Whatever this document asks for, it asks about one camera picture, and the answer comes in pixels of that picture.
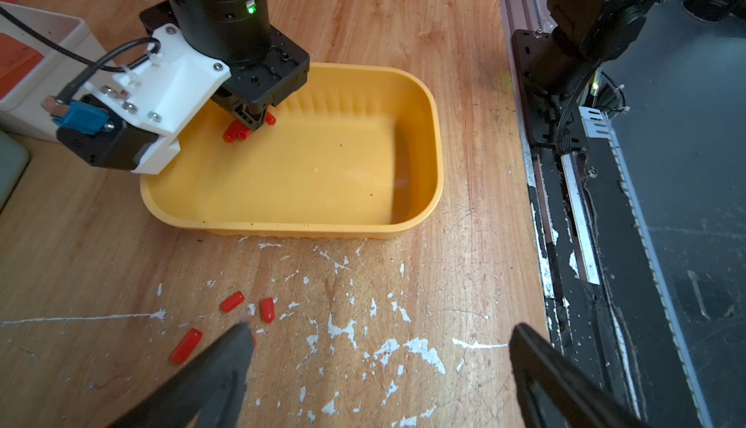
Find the metal screw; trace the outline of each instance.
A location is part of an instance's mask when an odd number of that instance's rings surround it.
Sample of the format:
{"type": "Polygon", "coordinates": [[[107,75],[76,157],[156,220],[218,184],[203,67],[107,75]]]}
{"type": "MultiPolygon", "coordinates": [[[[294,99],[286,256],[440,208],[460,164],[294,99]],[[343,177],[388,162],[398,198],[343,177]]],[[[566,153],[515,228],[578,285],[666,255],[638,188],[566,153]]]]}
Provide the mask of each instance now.
{"type": "Polygon", "coordinates": [[[115,90],[112,87],[108,87],[106,85],[101,87],[101,92],[103,92],[106,96],[111,97],[111,98],[117,97],[117,90],[115,90]]]}
{"type": "Polygon", "coordinates": [[[137,114],[137,106],[129,101],[125,101],[124,103],[122,103],[122,109],[127,111],[129,114],[137,114]]]}

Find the white cable clip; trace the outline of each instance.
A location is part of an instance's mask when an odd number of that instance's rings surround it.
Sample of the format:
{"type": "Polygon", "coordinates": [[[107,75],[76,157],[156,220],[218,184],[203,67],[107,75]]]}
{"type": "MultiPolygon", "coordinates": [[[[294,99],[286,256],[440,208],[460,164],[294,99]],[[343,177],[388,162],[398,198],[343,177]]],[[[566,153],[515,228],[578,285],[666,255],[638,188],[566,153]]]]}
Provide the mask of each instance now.
{"type": "Polygon", "coordinates": [[[127,77],[130,79],[130,85],[133,87],[137,87],[140,85],[140,78],[137,73],[132,71],[129,67],[122,65],[122,68],[125,69],[125,73],[127,74],[127,77]]]}
{"type": "Polygon", "coordinates": [[[149,50],[145,51],[145,54],[148,55],[148,59],[153,62],[154,66],[159,66],[163,62],[163,58],[160,56],[160,54],[153,54],[149,50]]]}

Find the white paint chip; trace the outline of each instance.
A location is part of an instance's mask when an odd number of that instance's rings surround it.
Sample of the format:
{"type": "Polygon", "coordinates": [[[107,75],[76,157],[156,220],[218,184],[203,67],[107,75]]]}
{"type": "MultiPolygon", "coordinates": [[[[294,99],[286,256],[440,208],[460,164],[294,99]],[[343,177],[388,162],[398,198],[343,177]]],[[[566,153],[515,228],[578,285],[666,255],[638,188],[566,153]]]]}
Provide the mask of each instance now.
{"type": "Polygon", "coordinates": [[[329,336],[331,337],[331,339],[334,339],[344,333],[350,339],[350,342],[352,342],[352,347],[357,350],[357,342],[355,342],[355,328],[353,327],[355,324],[357,324],[357,321],[350,320],[350,322],[347,323],[347,327],[345,328],[334,326],[331,322],[331,313],[329,313],[329,322],[327,323],[329,336]]]}
{"type": "Polygon", "coordinates": [[[373,358],[378,359],[379,355],[382,356],[380,358],[380,362],[381,364],[383,364],[383,366],[386,366],[389,363],[389,357],[391,357],[391,354],[399,350],[399,348],[400,348],[400,345],[396,341],[396,339],[389,339],[386,342],[384,342],[382,346],[380,346],[380,349],[376,350],[373,353],[373,358]]]}
{"type": "Polygon", "coordinates": [[[468,344],[464,341],[460,341],[455,338],[451,338],[453,340],[454,345],[460,345],[461,347],[465,349],[499,349],[503,347],[507,347],[508,344],[480,344],[479,341],[474,341],[473,344],[468,344]]]}
{"type": "Polygon", "coordinates": [[[409,418],[402,418],[399,422],[399,426],[417,426],[417,415],[409,418]]]}
{"type": "Polygon", "coordinates": [[[350,270],[350,268],[347,267],[347,265],[350,264],[350,260],[347,259],[347,256],[345,256],[345,259],[342,261],[342,264],[334,262],[334,274],[337,275],[340,272],[340,269],[346,269],[347,271],[350,270]]]}
{"type": "MultiPolygon", "coordinates": [[[[531,204],[531,218],[536,219],[536,208],[534,208],[533,203],[531,204]]],[[[539,274],[541,274],[542,278],[544,297],[554,298],[554,285],[552,284],[552,272],[549,268],[549,259],[542,253],[542,247],[539,241],[539,230],[536,229],[536,225],[533,226],[533,235],[536,240],[536,250],[539,252],[539,274]]]]}
{"type": "Polygon", "coordinates": [[[406,310],[403,306],[399,307],[399,311],[401,311],[401,319],[405,320],[407,323],[412,322],[412,320],[410,320],[410,316],[406,313],[406,310]]]}
{"type": "Polygon", "coordinates": [[[407,342],[405,346],[410,349],[411,353],[419,353],[422,355],[422,359],[425,362],[438,368],[438,371],[441,374],[445,374],[445,367],[443,366],[443,362],[440,361],[440,357],[438,357],[438,351],[435,350],[435,348],[427,348],[427,339],[415,338],[407,342]]]}
{"type": "Polygon", "coordinates": [[[570,252],[570,268],[575,271],[575,277],[580,278],[580,273],[577,270],[577,259],[575,258],[575,252],[570,252]]]}
{"type": "Polygon", "coordinates": [[[397,386],[396,384],[394,384],[394,381],[392,380],[392,381],[391,381],[391,384],[389,385],[389,389],[388,389],[388,391],[386,391],[386,399],[383,399],[383,402],[381,402],[380,404],[381,404],[381,405],[386,405],[386,402],[387,402],[387,400],[389,399],[389,397],[390,397],[390,396],[391,396],[392,394],[394,394],[395,392],[397,392],[397,391],[398,391],[398,389],[399,389],[399,386],[397,386]]]}
{"type": "Polygon", "coordinates": [[[316,334],[313,334],[306,338],[306,342],[308,342],[308,346],[311,347],[311,350],[308,352],[308,355],[306,355],[306,358],[316,353],[315,345],[319,343],[319,325],[316,323],[316,320],[309,319],[308,322],[311,323],[313,326],[316,326],[316,334]]]}
{"type": "Polygon", "coordinates": [[[166,318],[166,309],[162,308],[154,313],[131,313],[129,315],[106,315],[106,316],[60,316],[54,318],[26,318],[15,321],[0,321],[0,327],[8,324],[39,323],[41,321],[98,321],[114,320],[119,318],[157,318],[163,321],[166,318]]]}
{"type": "Polygon", "coordinates": [[[322,409],[322,412],[325,414],[334,415],[336,413],[336,410],[334,409],[334,399],[337,398],[337,396],[340,395],[340,392],[337,391],[334,393],[334,397],[331,398],[329,401],[329,404],[324,405],[324,408],[322,409]]]}
{"type": "Polygon", "coordinates": [[[438,408],[438,406],[436,405],[432,409],[428,410],[427,412],[421,413],[420,414],[420,418],[430,418],[430,417],[432,417],[433,416],[433,412],[435,412],[435,409],[437,409],[437,408],[438,408]]]}

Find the wood grain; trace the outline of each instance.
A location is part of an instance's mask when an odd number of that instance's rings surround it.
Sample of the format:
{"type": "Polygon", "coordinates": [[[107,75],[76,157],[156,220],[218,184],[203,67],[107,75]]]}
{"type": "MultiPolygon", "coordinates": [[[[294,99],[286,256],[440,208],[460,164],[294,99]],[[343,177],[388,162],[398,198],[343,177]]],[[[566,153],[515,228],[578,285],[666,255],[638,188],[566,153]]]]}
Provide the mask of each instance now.
{"type": "MultiPolygon", "coordinates": [[[[136,14],[158,1],[23,3],[83,16],[110,48],[143,34],[136,14]]],[[[173,375],[167,357],[188,327],[204,332],[201,349],[248,320],[265,332],[242,426],[311,413],[317,426],[521,425],[507,349],[453,343],[505,344],[519,321],[546,328],[498,0],[269,1],[272,23],[313,60],[393,66],[430,88],[446,177],[434,214],[388,241],[218,237],[153,218],[137,176],[23,139],[31,164],[0,213],[0,321],[11,321],[0,327],[0,424],[104,425],[173,375]],[[257,308],[277,298],[278,319],[220,312],[237,290],[257,308]],[[106,318],[162,309],[163,321],[106,318]],[[104,318],[12,323],[60,317],[104,318]],[[349,324],[354,339],[336,336],[349,324]],[[364,357],[387,339],[401,346],[387,365],[364,357]],[[412,339],[428,340],[445,375],[404,346],[412,339]],[[323,413],[331,400],[335,413],[323,413]]]]}

